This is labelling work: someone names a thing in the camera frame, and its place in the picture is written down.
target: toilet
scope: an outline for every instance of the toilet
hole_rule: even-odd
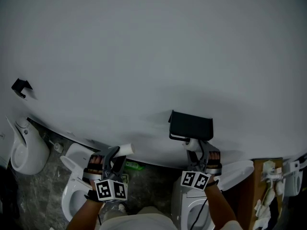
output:
[[[61,156],[63,164],[71,171],[70,178],[62,194],[62,211],[65,218],[71,221],[81,206],[86,202],[87,195],[92,186],[82,181],[83,170],[87,167],[89,159],[94,152],[73,143],[65,156]]]
[[[216,176],[218,187],[226,191],[245,180],[254,171],[253,161],[238,161],[223,166],[222,175]],[[174,183],[171,216],[178,230],[190,230],[207,197],[205,192],[180,185],[181,177]],[[206,202],[193,230],[213,230],[214,223],[210,217],[209,204]]]
[[[14,131],[12,167],[22,174],[39,173],[44,168],[50,153],[46,143],[26,118],[21,118],[15,123],[7,117],[6,119]]]

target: hand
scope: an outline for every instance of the hand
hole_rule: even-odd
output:
[[[102,156],[94,156],[90,163],[95,163],[95,164],[103,164],[104,163],[104,159]],[[103,171],[98,171],[98,170],[88,170],[89,173],[92,173],[92,174],[102,174]],[[95,186],[95,183],[93,180],[90,180],[90,183],[91,183],[91,186],[93,188],[93,190],[96,191],[96,186]]]
[[[220,154],[218,152],[209,152],[209,160],[219,160],[220,159]],[[207,165],[207,168],[209,169],[215,169],[217,168],[218,165]],[[214,174],[210,176],[210,179],[208,181],[208,183],[212,183],[214,182]]]

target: finger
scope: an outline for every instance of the finger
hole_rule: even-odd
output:
[[[216,163],[218,163],[218,160],[220,159],[220,154],[218,152],[215,152],[215,159],[217,160]]]
[[[101,157],[100,164],[103,164],[103,163],[104,163],[104,158],[103,158],[103,157]]]
[[[101,156],[98,156],[95,160],[95,163],[100,164],[100,162],[101,162]]]
[[[91,184],[93,190],[96,191],[95,182],[93,180],[90,180],[90,184]]]
[[[95,163],[96,162],[96,159],[97,159],[97,156],[94,156],[91,163]]]

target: black cable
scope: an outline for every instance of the black cable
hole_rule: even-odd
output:
[[[198,144],[199,144],[200,147],[201,147],[202,156],[201,156],[201,159],[200,159],[200,160],[202,160],[202,159],[203,159],[203,156],[205,156],[205,152],[204,152],[204,150],[203,150],[203,148],[202,148],[201,140],[198,140]]]
[[[98,220],[99,220],[99,223],[100,223],[100,226],[101,226],[101,220],[100,220],[100,216],[99,216],[99,214],[98,214]]]
[[[194,227],[194,225],[195,225],[195,223],[197,222],[198,218],[200,217],[201,212],[202,212],[202,209],[203,209],[203,207],[205,206],[207,200],[208,200],[208,199],[206,199],[205,202],[203,203],[203,205],[202,205],[202,207],[201,207],[201,210],[199,211],[198,216],[196,217],[196,220],[194,221],[194,223],[193,223],[192,227],[190,228],[190,230],[192,230],[192,228]]]

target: white fabric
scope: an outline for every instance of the white fabric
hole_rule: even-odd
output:
[[[100,230],[177,230],[172,220],[160,214],[116,217],[105,221]],[[242,230],[237,221],[230,221],[221,230]]]

